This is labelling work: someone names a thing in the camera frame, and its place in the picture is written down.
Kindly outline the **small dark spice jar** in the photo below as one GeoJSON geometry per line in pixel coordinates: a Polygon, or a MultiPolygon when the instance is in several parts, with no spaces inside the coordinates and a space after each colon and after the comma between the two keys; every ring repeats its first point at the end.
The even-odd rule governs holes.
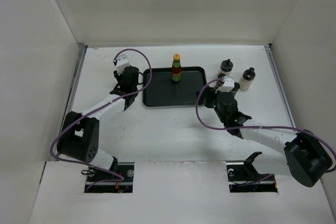
{"type": "Polygon", "coordinates": [[[215,84],[215,87],[216,87],[216,88],[219,88],[219,87],[221,87],[221,86],[224,84],[224,78],[225,78],[225,77],[226,77],[226,75],[223,74],[223,73],[220,73],[220,74],[217,76],[218,80],[217,80],[217,82],[216,82],[216,84],[215,84]]]}

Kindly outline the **white grinder with black top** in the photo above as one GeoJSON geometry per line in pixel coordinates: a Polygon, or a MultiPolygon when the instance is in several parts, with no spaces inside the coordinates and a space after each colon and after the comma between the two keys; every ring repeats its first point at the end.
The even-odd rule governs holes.
{"type": "Polygon", "coordinates": [[[240,89],[243,91],[248,90],[252,82],[254,81],[255,76],[256,73],[253,67],[246,69],[239,80],[240,89]]]}

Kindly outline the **clear grinder with black top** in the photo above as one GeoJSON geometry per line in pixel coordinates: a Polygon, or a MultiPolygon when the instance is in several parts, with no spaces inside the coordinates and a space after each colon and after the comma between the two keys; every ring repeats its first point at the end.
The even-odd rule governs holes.
{"type": "Polygon", "coordinates": [[[224,74],[225,76],[230,76],[233,66],[234,65],[230,59],[223,60],[220,64],[218,73],[224,74]]]}

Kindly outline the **red sauce bottle yellow cap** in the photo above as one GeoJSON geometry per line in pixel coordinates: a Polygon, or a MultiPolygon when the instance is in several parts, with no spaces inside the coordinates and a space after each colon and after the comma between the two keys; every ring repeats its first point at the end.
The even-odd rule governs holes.
{"type": "Polygon", "coordinates": [[[180,82],[182,78],[182,66],[181,66],[181,56],[179,54],[173,55],[171,72],[172,72],[172,81],[174,83],[180,82]]]}

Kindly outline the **dark pepper spice jar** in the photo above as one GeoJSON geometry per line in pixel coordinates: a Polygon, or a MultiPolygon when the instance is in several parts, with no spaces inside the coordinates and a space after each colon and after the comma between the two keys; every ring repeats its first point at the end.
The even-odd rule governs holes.
{"type": "Polygon", "coordinates": [[[238,82],[235,82],[234,87],[232,88],[230,92],[233,96],[235,96],[239,89],[240,89],[240,84],[238,82]]]}

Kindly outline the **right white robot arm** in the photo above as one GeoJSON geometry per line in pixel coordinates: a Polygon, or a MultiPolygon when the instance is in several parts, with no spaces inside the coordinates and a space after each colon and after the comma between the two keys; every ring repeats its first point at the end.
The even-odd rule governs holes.
{"type": "Polygon", "coordinates": [[[196,95],[197,105],[215,111],[223,124],[223,131],[283,155],[289,174],[301,185],[313,187],[324,174],[335,171],[335,151],[310,131],[289,126],[261,125],[239,111],[238,102],[230,92],[205,86],[196,95]]]}

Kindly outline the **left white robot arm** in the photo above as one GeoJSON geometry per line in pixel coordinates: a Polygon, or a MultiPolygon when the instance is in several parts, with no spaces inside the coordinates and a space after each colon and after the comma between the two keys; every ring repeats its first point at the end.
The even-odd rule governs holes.
{"type": "Polygon", "coordinates": [[[62,128],[66,132],[56,147],[60,154],[100,168],[101,177],[109,182],[118,175],[118,160],[99,147],[100,126],[135,101],[139,93],[139,69],[128,66],[114,77],[117,84],[103,101],[84,112],[71,111],[66,115],[62,128]]]}

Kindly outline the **black plastic tray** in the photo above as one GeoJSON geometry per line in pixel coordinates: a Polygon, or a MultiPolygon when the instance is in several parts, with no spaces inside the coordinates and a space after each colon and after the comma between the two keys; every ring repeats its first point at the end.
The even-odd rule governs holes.
{"type": "Polygon", "coordinates": [[[174,83],[171,68],[153,68],[143,72],[143,104],[147,107],[195,105],[197,94],[206,85],[205,70],[202,67],[183,67],[182,80],[174,83]]]}

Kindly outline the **aluminium table edge rail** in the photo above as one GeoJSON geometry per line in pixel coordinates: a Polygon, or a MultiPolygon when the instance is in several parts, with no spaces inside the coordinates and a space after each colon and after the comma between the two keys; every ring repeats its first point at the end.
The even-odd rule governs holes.
{"type": "Polygon", "coordinates": [[[288,100],[287,100],[287,97],[286,97],[286,94],[285,94],[285,91],[284,91],[284,87],[283,87],[282,82],[280,80],[280,75],[279,75],[279,72],[278,72],[273,54],[272,54],[271,44],[265,45],[264,48],[265,48],[265,52],[266,52],[266,55],[267,55],[272,73],[274,75],[274,79],[275,79],[278,91],[279,91],[280,96],[281,96],[282,103],[283,103],[283,105],[286,109],[286,116],[287,116],[288,120],[290,121],[290,125],[293,126],[293,127],[296,127],[296,124],[295,124],[295,121],[293,119],[291,109],[290,109],[290,106],[289,106],[289,103],[288,103],[288,100]]]}

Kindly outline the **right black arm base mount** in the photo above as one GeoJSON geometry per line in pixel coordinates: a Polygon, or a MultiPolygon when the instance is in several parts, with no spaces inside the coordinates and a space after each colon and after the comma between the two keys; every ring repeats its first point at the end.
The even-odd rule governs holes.
{"type": "Polygon", "coordinates": [[[260,174],[253,166],[262,152],[254,152],[242,161],[226,163],[229,191],[231,193],[277,193],[274,174],[260,174]]]}

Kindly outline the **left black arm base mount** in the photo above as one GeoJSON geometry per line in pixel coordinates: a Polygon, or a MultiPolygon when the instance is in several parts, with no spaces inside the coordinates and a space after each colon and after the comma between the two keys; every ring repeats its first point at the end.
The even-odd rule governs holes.
{"type": "Polygon", "coordinates": [[[111,174],[93,167],[81,171],[86,177],[85,193],[128,194],[133,192],[134,163],[119,163],[118,168],[111,174]]]}

